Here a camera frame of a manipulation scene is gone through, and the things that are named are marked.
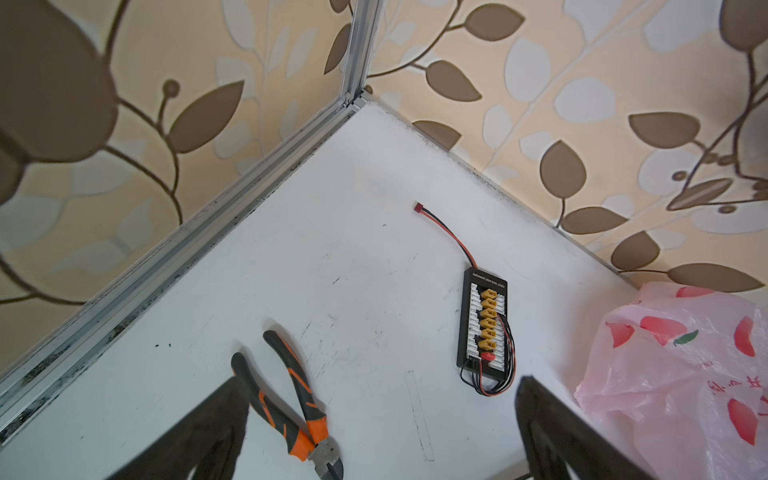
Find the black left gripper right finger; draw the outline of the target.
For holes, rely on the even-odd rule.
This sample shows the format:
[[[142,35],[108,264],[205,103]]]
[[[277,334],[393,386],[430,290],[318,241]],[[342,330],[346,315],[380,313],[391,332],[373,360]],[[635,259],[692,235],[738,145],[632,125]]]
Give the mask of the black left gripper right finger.
[[[521,378],[515,409],[533,479],[648,479],[532,376]]]

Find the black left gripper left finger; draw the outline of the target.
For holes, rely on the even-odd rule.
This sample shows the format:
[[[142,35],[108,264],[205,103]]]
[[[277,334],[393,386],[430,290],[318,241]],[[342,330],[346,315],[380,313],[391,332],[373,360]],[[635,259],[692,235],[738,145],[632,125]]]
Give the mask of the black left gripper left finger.
[[[232,377],[112,479],[231,479],[249,411],[245,387]]]

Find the pink plastic bag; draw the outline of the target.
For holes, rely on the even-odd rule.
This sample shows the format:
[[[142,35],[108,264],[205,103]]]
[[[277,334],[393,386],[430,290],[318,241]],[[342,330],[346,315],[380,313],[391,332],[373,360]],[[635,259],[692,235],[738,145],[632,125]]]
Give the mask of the pink plastic bag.
[[[767,312],[648,283],[603,318],[575,398],[594,421],[627,421],[659,479],[764,479]]]

